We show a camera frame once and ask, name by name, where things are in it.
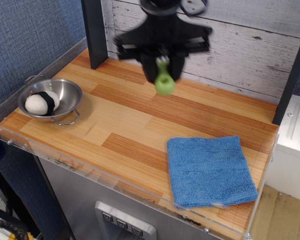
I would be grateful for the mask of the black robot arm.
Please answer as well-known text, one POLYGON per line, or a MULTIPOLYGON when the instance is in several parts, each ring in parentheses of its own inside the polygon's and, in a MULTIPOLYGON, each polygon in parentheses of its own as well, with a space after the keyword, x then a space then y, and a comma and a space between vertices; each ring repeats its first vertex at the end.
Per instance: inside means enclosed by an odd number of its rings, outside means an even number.
POLYGON ((177 15, 180 0, 141 0, 139 5, 146 19, 114 38, 118 58, 140 62, 147 81, 154 83, 159 74, 157 58, 168 57, 168 73, 177 81, 190 53, 210 50, 212 28, 181 20, 177 15))

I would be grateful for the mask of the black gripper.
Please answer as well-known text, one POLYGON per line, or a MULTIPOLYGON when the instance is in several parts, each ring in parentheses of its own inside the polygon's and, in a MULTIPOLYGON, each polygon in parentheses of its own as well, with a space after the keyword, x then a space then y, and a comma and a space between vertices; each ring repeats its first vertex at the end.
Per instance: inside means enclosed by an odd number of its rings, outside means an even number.
POLYGON ((150 83, 154 83, 159 74, 156 58, 168 56, 168 72, 177 81, 188 54, 210 50, 212 32, 211 27, 183 21, 176 14, 148 15, 138 27, 116 36, 114 43, 119 59, 140 60, 150 83))

